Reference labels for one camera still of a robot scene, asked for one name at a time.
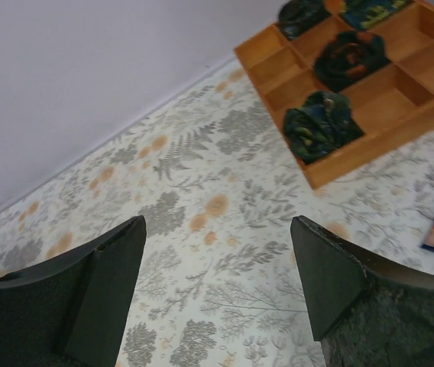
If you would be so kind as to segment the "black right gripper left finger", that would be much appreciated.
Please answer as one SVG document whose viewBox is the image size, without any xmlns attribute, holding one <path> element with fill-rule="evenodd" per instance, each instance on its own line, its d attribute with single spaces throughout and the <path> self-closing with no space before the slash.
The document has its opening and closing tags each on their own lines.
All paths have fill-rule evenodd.
<svg viewBox="0 0 434 367">
<path fill-rule="evenodd" d="M 114 366 L 146 236 L 135 216 L 0 277 L 0 366 Z"/>
</svg>

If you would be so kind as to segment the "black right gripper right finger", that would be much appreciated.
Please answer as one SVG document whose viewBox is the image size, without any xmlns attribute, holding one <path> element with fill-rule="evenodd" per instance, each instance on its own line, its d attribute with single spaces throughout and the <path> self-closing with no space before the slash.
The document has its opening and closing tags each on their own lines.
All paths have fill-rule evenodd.
<svg viewBox="0 0 434 367">
<path fill-rule="evenodd" d="M 434 275 L 348 242 L 305 216 L 293 250 L 328 366 L 434 366 Z"/>
</svg>

